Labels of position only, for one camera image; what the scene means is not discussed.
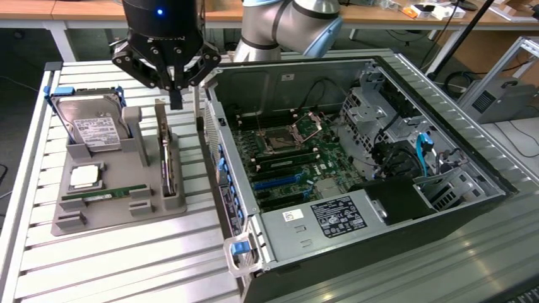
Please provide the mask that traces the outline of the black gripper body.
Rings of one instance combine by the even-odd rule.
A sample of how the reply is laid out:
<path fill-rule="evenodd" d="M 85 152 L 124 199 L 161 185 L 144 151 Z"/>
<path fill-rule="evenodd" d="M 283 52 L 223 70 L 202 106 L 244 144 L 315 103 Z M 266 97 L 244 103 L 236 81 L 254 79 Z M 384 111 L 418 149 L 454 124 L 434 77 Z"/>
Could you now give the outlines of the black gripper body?
<path fill-rule="evenodd" d="M 163 51 L 165 64 L 175 68 L 175 46 L 204 43 L 198 1 L 123 1 L 128 25 L 127 40 L 141 59 L 149 58 L 151 43 Z"/>

